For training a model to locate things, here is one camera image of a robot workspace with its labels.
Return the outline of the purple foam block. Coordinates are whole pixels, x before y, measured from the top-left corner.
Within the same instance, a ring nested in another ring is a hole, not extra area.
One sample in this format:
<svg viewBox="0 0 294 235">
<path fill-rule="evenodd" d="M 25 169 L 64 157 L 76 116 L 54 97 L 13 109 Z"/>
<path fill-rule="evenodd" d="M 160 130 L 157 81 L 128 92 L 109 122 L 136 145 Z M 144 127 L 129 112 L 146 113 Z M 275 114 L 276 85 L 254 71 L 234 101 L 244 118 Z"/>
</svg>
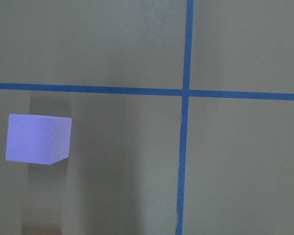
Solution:
<svg viewBox="0 0 294 235">
<path fill-rule="evenodd" d="M 10 114 L 5 159 L 51 165 L 69 157 L 72 118 Z"/>
</svg>

